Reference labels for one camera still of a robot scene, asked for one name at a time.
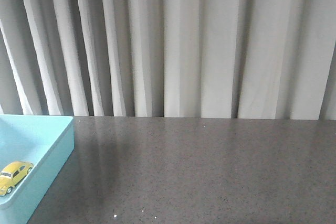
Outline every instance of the curtain fold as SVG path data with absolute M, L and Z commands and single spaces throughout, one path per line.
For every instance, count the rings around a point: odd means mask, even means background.
M 334 0 L 0 0 L 0 113 L 336 120 Z

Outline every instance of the toy car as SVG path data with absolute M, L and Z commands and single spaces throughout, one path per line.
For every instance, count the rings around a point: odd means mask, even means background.
M 32 170 L 29 162 L 14 161 L 0 172 L 0 196 L 10 194 L 13 188 Z

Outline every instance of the table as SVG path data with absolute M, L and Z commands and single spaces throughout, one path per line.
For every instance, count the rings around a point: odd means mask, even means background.
M 336 122 L 75 117 L 35 223 L 336 223 Z

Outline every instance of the speckled surface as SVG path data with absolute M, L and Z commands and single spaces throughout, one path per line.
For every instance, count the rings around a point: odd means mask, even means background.
M 335 121 L 75 117 L 75 151 L 29 224 L 336 223 L 335 133 Z

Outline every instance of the countertop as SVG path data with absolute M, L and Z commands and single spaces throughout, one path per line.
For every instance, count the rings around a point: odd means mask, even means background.
M 336 223 L 336 121 L 75 117 L 29 224 Z

